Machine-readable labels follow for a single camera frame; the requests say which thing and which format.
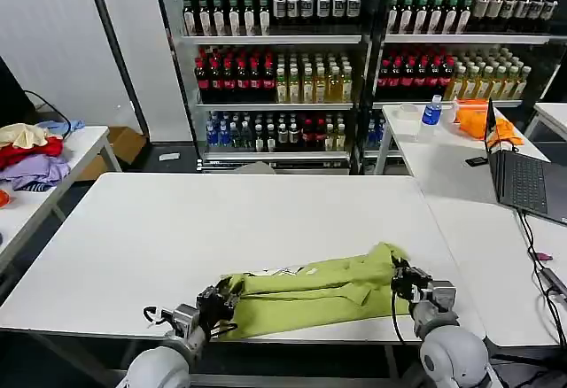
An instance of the clothing pile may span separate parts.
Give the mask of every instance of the clothing pile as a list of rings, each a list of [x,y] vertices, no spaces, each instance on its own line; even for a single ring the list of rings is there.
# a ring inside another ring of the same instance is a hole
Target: clothing pile
[[[56,121],[42,124],[0,128],[0,181],[11,182],[14,190],[46,191],[69,174],[69,166],[61,156],[60,135],[61,129],[65,132],[69,125]],[[84,123],[74,121],[71,130],[82,127]]]

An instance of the floor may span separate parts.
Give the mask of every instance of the floor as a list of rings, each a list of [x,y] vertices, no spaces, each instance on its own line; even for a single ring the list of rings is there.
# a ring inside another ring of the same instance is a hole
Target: floor
[[[553,161],[567,165],[567,144],[540,144],[540,148]],[[160,161],[164,153],[180,153],[179,159]],[[157,145],[145,150],[129,169],[141,172],[195,172],[196,155],[192,146]],[[407,173],[403,163],[392,162],[386,167],[389,175]],[[91,183],[76,183],[60,202],[65,213],[70,213],[88,191]],[[50,216],[37,230],[24,251],[14,261],[21,271],[26,271],[35,257],[57,231],[60,223]],[[124,359],[129,341],[111,339],[81,339],[109,369],[118,369]],[[154,343],[136,345],[135,352],[154,347]],[[534,358],[554,355],[553,349],[529,349],[506,353]],[[394,354],[400,370],[417,357],[414,347],[395,347]],[[527,365],[494,362],[501,377],[513,387],[529,379],[539,368]],[[380,345],[245,345],[212,344],[207,347],[198,373],[278,375],[278,376],[337,376],[337,377],[388,377],[384,348]],[[535,387],[562,387],[567,377],[549,372],[537,379]],[[31,337],[19,333],[0,333],[0,388],[16,387],[97,387],[81,371],[74,369]]]

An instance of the robotic hand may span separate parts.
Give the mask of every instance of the robotic hand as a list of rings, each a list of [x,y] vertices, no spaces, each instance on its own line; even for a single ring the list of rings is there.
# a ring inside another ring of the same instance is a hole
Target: robotic hand
[[[392,295],[409,301],[414,332],[422,339],[419,356],[425,373],[438,388],[502,388],[480,338],[459,326],[453,312],[456,288],[435,281],[404,259],[392,257]]]

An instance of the power cord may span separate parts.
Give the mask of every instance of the power cord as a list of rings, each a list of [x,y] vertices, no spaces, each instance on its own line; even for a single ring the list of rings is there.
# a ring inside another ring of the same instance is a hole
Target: power cord
[[[65,140],[69,135],[69,133],[71,132],[71,121],[57,107],[52,105],[50,102],[45,100],[43,97],[41,97],[39,94],[35,93],[34,91],[30,91],[29,89],[24,89],[24,93],[33,94],[34,96],[42,100],[47,106],[53,109],[61,118],[65,120],[65,122],[67,123],[67,131],[63,135],[63,139]]]
[[[546,304],[547,304],[548,309],[549,309],[549,313],[551,314],[551,317],[553,318],[553,321],[554,321],[554,324],[555,324],[555,328],[557,329],[557,336],[559,338],[559,346],[561,346],[562,350],[565,350],[567,348],[567,338],[565,337],[565,333],[563,331],[563,325],[561,324],[561,316],[559,315],[559,310],[557,310],[557,306],[549,297],[549,294],[551,293],[551,291],[553,289],[549,288],[549,289],[546,290],[543,287],[543,282],[541,281],[541,276],[540,276],[539,270],[542,270],[544,268],[544,266],[543,266],[543,264],[541,264],[541,261],[538,258],[538,254],[535,252],[535,249],[533,247],[534,238],[533,238],[532,228],[530,227],[530,224],[528,223],[525,211],[521,211],[521,210],[518,209],[517,214],[518,214],[518,218],[520,219],[520,222],[522,223],[522,227],[524,228],[524,233],[525,233],[525,235],[528,239],[528,250],[527,251],[528,251],[528,255],[529,255],[530,259],[533,262],[533,273],[535,274],[536,278],[538,279],[538,285],[540,287],[541,294],[543,295],[543,298],[546,301]]]

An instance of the black wire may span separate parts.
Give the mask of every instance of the black wire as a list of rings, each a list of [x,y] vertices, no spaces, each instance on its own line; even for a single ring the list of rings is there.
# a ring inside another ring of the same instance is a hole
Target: black wire
[[[537,253],[535,252],[535,248],[533,247],[534,237],[533,237],[532,228],[530,227],[530,224],[526,217],[526,213],[524,211],[517,210],[517,214],[518,214],[518,218],[520,219],[520,222],[522,223],[522,227],[524,228],[525,235],[528,239],[528,255],[530,256],[530,259],[533,262],[533,273],[535,274],[538,280],[538,285],[540,287],[541,294],[548,306],[549,313],[551,314],[551,317],[554,321],[555,328],[557,330],[557,336],[559,338],[559,346],[561,346],[562,349],[565,349],[567,348],[567,338],[565,337],[565,333],[563,331],[563,325],[561,324],[561,316],[559,315],[559,310],[557,310],[557,306],[549,297],[549,293],[553,289],[546,290],[543,287],[543,282],[541,281],[540,272],[538,271],[538,267],[540,269],[543,269],[544,266],[543,264],[541,264],[541,261],[538,258]]]
[[[51,109],[53,109],[61,118],[63,118],[65,120],[65,122],[67,123],[67,131],[63,135],[63,139],[65,140],[67,138],[67,136],[69,135],[69,133],[71,132],[71,121],[68,120],[67,117],[57,107],[52,105],[50,102],[45,100],[43,97],[41,97],[39,94],[35,93],[34,91],[30,91],[29,89],[24,89],[24,93],[33,94],[34,96],[36,96],[37,98],[42,100],[47,106],[49,106]]]
[[[391,307],[393,328],[396,330],[396,335],[398,335],[398,339],[400,340],[401,344],[405,345],[406,341],[404,341],[404,338],[401,337],[400,329],[398,328],[398,319],[396,318],[396,293],[394,291],[392,291]]]

